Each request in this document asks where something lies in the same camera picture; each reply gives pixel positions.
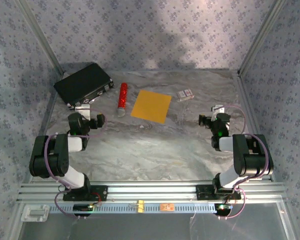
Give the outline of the aluminium mounting rail beam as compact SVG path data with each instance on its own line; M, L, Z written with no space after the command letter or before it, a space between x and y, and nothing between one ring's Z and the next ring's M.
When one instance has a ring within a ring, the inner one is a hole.
M130 203L144 200L148 203L196 202L196 185L210 185L210 181L93 181L92 185L108 186L110 203ZM248 203L275 203L287 198L282 182L271 179L251 180L239 186ZM20 187L17 201L23 203L52 203L63 188L53 181L33 181Z

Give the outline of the grey acrylic panel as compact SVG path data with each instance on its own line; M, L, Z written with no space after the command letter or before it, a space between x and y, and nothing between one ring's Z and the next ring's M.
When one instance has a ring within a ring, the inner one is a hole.
M76 220L51 214L24 223L18 240L297 240L275 203L247 204L220 219L210 213L101 214Z

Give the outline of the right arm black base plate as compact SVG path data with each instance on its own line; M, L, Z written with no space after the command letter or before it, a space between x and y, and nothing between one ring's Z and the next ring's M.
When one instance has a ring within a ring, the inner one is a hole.
M199 184L195 186L196 198L203 200L241 200L241 194L231 188L219 188L212 184Z

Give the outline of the yellow cloth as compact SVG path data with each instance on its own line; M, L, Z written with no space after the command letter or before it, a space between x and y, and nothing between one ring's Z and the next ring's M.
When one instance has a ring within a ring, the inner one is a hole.
M164 124L172 97L170 95L140 90L131 116Z

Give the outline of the aluminium frame post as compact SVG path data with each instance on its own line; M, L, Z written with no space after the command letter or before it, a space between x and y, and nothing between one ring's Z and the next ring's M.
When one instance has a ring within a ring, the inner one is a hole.
M44 32L42 31L33 11L31 10L29 4L27 3L26 0L14 0L18 9L21 11L25 21L31 28L33 34L36 37L36 40L38 41L41 49L45 53L49 63L51 64L52 68L55 70L55 72L60 75L61 77L63 76L64 72L62 70L62 67L53 52L52 48L50 47L48 43L48 39L45 37Z
M239 77L243 78L247 71L249 70L251 64L254 62L254 59L261 49L267 35L272 30L276 20L278 19L283 7L287 3L287 0L273 0L272 5L270 6L265 18L246 54L244 57L240 68L238 70Z

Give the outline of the black hard case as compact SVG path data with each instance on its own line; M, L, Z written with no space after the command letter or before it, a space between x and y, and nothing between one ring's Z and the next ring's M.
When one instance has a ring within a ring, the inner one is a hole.
M56 82L54 89L69 109L90 104L114 87L112 78L97 64L85 68Z

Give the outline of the red glitter microphone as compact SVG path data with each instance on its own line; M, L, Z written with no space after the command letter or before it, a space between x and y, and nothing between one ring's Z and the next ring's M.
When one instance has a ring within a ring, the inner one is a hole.
M126 101L128 94L128 84L123 82L120 85L118 105L117 105L117 115L118 117L123 117L126 113Z

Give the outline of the aluminium side rail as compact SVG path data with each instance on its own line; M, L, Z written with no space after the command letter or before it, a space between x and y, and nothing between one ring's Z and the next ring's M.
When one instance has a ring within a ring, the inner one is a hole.
M43 118L42 126L40 129L41 134L46 134L48 124L50 122L54 105L57 99L57 91L51 87L51 98L48 101L47 110ZM43 179L50 178L51 175L54 179L58 178L60 172L59 165L63 160L59 160L60 154L55 150L55 143L51 137L48 141L48 135L40 135L35 138L32 154L29 162L29 171L33 177L40 177Z
M251 137L252 140L256 141L256 146L258 147L259 150L265 155L264 157L268 156L268 158L271 160L271 154L269 152L269 147L267 145L267 141L264 135L261 134L259 124L257 123L257 119L255 117L255 113L252 107L251 100L248 95L248 90L244 86L244 81L239 75L239 71L236 73L237 75L237 91L239 94L239 102L241 105L241 108L245 114L245 128L244 128L244 133L247 134L252 134L256 137L258 137L262 144L255 139L253 136Z

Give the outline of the playing card box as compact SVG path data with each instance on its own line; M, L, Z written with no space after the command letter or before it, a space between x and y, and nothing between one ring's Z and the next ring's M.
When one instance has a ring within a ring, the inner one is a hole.
M194 94L190 89L185 89L177 92L180 101L185 101L194 98Z

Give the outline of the silver metal bracket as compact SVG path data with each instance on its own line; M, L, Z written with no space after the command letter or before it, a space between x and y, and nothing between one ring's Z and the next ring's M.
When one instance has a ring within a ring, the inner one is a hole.
M50 207L45 204L26 204L21 214L22 222L46 222L49 216Z

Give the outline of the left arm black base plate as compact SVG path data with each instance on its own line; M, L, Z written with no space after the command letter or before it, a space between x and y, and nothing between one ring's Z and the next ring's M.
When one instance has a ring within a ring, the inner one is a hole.
M89 188L76 188L65 194L62 198L65 202L98 202L106 201L108 187L106 185L91 185Z

